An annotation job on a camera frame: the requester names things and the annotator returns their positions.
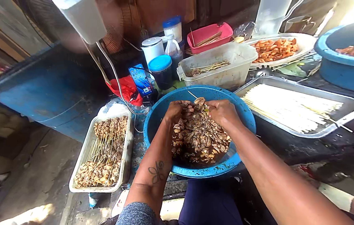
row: blue plastic bowl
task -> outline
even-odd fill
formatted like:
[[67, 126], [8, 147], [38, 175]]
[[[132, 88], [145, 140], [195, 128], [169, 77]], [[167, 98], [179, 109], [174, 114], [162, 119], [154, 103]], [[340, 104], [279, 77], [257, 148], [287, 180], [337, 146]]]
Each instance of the blue plastic bowl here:
[[354, 57], [336, 52], [354, 46], [354, 23], [339, 26], [320, 36], [315, 51], [323, 58], [320, 75], [341, 88], [354, 90]]
[[[144, 124], [144, 141], [145, 145], [149, 147], [159, 125], [161, 119], [169, 107], [169, 103], [176, 100], [189, 100], [194, 101], [195, 98], [190, 95], [187, 90], [190, 90], [197, 97], [204, 97], [206, 100], [220, 100], [228, 99], [235, 105], [238, 116], [244, 125], [252, 132], [256, 133], [255, 119], [250, 109], [237, 95], [228, 90], [208, 85], [194, 85], [179, 88], [167, 95], [163, 96], [148, 113]], [[240, 157], [235, 151], [233, 143], [230, 144], [229, 151], [224, 157], [211, 167], [202, 169], [193, 169], [188, 167], [181, 167], [173, 165], [171, 171], [181, 176], [191, 178], [207, 178], [213, 176], [219, 176], [232, 170], [241, 162]]]

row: table surface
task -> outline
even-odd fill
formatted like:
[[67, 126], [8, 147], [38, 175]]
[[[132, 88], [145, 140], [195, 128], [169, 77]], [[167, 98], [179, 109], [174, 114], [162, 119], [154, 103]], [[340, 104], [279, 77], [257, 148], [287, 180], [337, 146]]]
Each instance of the table surface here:
[[[248, 80], [251, 79], [252, 75], [254, 75], [254, 73], [250, 72]], [[303, 79], [278, 72], [274, 72], [273, 75], [294, 81]], [[345, 90], [330, 84], [322, 79], [318, 73], [310, 76], [300, 84], [354, 98], [354, 91]], [[136, 117], [135, 125], [140, 131], [143, 130], [145, 116], [146, 115], [137, 115]], [[338, 159], [344, 156], [354, 156], [354, 133], [350, 133], [343, 128], [338, 128], [334, 132], [320, 139], [306, 139], [291, 135], [257, 116], [255, 116], [255, 121], [257, 135], [260, 136], [260, 139], [289, 165]], [[354, 131], [354, 120], [348, 122], [346, 126]], [[143, 134], [135, 131], [129, 184], [131, 184], [135, 176], [146, 149]], [[239, 173], [243, 169], [245, 169], [245, 166], [240, 164], [233, 171], [223, 176], [234, 176], [234, 174]]]

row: concrete floor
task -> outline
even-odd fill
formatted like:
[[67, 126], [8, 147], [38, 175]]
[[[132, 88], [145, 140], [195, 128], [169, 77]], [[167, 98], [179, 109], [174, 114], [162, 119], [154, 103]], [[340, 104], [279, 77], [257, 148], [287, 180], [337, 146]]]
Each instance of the concrete floor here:
[[0, 224], [100, 224], [110, 217], [110, 194], [90, 210], [86, 193], [69, 181], [82, 144], [47, 127], [35, 130], [11, 166], [0, 192]]

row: gray sleeve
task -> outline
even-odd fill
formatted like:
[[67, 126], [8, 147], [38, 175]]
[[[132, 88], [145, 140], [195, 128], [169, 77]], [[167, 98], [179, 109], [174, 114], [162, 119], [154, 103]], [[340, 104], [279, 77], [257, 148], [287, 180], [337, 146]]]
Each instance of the gray sleeve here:
[[155, 225], [155, 214], [145, 203], [133, 202], [123, 208], [116, 225]]

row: forearm tattoo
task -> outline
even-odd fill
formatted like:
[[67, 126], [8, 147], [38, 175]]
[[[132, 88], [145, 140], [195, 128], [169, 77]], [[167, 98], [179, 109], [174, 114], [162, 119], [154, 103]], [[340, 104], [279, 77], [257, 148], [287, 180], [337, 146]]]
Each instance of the forearm tattoo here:
[[162, 174], [164, 163], [163, 161], [155, 162], [155, 167], [149, 167], [148, 171], [153, 174], [152, 184], [164, 180], [164, 174]]

